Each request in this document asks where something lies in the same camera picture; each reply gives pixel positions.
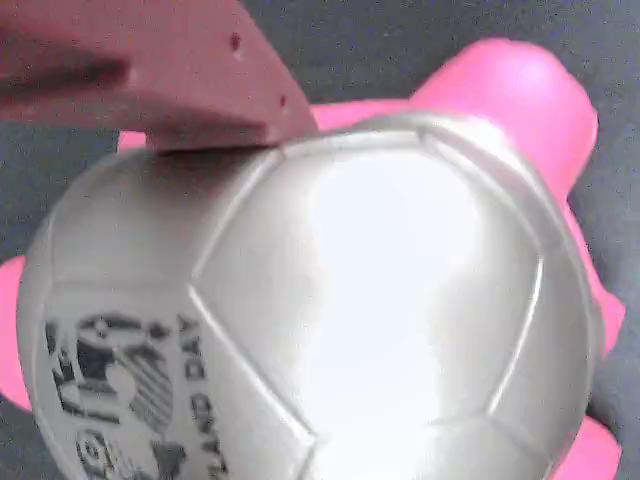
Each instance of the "printed logo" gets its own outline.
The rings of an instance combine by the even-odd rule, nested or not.
[[[173,417],[173,387],[163,343],[171,331],[122,315],[80,321],[72,331],[45,326],[51,372],[62,410],[95,422],[76,438],[78,458],[94,480],[174,480],[187,455],[166,442]],[[123,452],[104,426],[125,426],[140,438]]]
[[[145,464],[140,466],[117,442],[96,430],[80,432],[76,449],[91,480],[173,480],[180,474],[180,465],[187,458],[180,445],[152,442],[148,451],[136,452],[136,460],[143,460]],[[148,465],[154,462],[155,471],[149,473]]]

